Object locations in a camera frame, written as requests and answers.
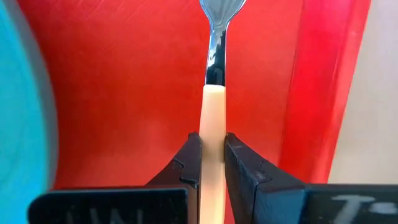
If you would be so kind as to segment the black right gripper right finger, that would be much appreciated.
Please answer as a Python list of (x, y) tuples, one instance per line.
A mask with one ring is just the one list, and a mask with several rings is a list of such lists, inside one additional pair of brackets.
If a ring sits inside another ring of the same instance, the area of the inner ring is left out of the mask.
[(224, 158), (235, 224), (398, 224), (398, 185), (306, 184), (233, 133)]

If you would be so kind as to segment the brown board table mat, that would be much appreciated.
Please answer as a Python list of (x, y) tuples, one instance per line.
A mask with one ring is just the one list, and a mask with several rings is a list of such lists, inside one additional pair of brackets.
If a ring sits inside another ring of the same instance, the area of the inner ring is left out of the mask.
[(372, 0), (330, 183), (398, 184), (398, 0)]

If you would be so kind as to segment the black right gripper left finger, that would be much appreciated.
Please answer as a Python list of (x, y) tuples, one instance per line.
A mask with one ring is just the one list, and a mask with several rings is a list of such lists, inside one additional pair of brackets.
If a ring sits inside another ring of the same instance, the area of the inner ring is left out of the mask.
[(202, 142), (190, 133), (141, 186), (53, 190), (27, 210), (29, 224), (199, 224)]

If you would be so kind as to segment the teal green plate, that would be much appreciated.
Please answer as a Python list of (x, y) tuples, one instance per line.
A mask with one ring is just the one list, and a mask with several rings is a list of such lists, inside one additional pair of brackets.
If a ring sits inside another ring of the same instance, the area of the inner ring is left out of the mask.
[(53, 187), (57, 110), (37, 41), (17, 0), (0, 0), (0, 224), (28, 224)]

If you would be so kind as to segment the red plastic tray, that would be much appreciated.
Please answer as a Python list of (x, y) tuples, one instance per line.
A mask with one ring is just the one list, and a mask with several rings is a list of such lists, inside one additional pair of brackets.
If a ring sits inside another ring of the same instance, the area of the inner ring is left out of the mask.
[[(55, 187), (141, 185), (199, 128), (199, 0), (17, 0), (52, 82)], [(325, 183), (371, 0), (247, 0), (227, 33), (227, 130)]]

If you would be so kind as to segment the fork with wooden handle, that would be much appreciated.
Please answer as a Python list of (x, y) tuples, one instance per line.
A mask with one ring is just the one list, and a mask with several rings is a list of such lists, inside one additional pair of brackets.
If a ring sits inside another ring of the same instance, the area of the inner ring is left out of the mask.
[(226, 37), (229, 23), (247, 0), (200, 0), (210, 23), (205, 84), (200, 114), (201, 159), (199, 224), (223, 224), (225, 214)]

